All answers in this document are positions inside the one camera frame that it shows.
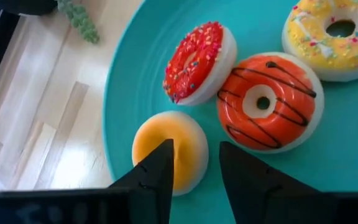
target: red frosting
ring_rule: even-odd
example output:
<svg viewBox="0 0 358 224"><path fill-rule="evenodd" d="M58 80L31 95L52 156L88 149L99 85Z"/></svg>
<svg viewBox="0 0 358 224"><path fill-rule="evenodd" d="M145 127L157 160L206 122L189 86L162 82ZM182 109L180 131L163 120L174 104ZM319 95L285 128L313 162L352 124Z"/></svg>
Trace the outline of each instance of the red frosting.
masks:
<svg viewBox="0 0 358 224"><path fill-rule="evenodd" d="M218 22L195 27L180 42L165 69L163 88L172 101L187 98L211 72L223 40L223 27Z"/></svg>

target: yellow donut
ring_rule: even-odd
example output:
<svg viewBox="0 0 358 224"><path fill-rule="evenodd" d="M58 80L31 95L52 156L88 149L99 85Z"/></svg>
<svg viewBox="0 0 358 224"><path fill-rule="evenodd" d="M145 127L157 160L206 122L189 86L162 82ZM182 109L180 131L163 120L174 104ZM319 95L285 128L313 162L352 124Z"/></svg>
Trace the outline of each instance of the yellow donut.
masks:
<svg viewBox="0 0 358 224"><path fill-rule="evenodd" d="M187 194L203 178L208 165L204 131L188 115L167 111L149 118L136 132L132 162L136 166L164 140L173 139L173 195Z"/></svg>
<svg viewBox="0 0 358 224"><path fill-rule="evenodd" d="M353 34L327 34L337 21L352 21ZM285 23L282 41L286 53L306 62L322 80L358 78L358 0L301 0Z"/></svg>

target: toy donut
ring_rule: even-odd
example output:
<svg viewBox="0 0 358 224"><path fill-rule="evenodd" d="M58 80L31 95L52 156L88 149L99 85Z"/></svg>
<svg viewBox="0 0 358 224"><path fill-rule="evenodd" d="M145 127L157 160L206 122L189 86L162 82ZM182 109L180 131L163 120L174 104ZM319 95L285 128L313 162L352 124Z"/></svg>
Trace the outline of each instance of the toy donut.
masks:
<svg viewBox="0 0 358 224"><path fill-rule="evenodd" d="M285 53L241 61L218 92L224 130L254 152L297 147L316 129L323 108L323 88L316 74Z"/></svg>
<svg viewBox="0 0 358 224"><path fill-rule="evenodd" d="M132 145L136 166L164 140L173 139L173 196L187 194L203 178L208 165L204 131L188 115L167 111L149 118L137 131Z"/></svg>
<svg viewBox="0 0 358 224"><path fill-rule="evenodd" d="M195 27L169 61L163 88L179 105L203 103L222 87L236 57L236 40L228 28L218 22Z"/></svg>
<svg viewBox="0 0 358 224"><path fill-rule="evenodd" d="M348 37L326 31L336 22L353 22ZM282 34L286 53L308 64L320 79L348 82L358 78L358 0L301 0Z"/></svg>

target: wooden floor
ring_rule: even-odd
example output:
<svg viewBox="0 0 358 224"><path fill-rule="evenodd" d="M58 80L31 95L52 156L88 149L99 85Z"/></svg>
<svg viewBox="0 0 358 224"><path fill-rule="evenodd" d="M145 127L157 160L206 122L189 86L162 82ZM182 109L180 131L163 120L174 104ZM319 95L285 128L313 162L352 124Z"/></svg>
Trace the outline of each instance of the wooden floor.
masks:
<svg viewBox="0 0 358 224"><path fill-rule="evenodd" d="M106 187L104 84L142 0L83 0L101 43L63 15L20 19L0 66L0 190Z"/></svg>

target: teal plate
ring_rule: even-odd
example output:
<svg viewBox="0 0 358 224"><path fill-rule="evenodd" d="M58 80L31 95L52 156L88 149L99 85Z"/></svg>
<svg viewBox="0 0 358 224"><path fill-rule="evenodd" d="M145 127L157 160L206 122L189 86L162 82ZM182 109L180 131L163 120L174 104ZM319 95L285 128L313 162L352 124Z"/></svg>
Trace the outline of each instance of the teal plate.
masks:
<svg viewBox="0 0 358 224"><path fill-rule="evenodd" d="M175 47L195 26L219 21L237 40L237 60L282 51L285 19L297 0L147 0L122 37L112 63L104 102L104 142L113 179L132 169L132 140L152 115L179 110L204 129L209 166L191 193L172 200L171 223L234 223L219 167L222 129L213 98L201 106L177 106L162 89ZM283 154L259 156L271 166L318 190L358 191L358 80L323 83L323 118L304 144Z"/></svg>

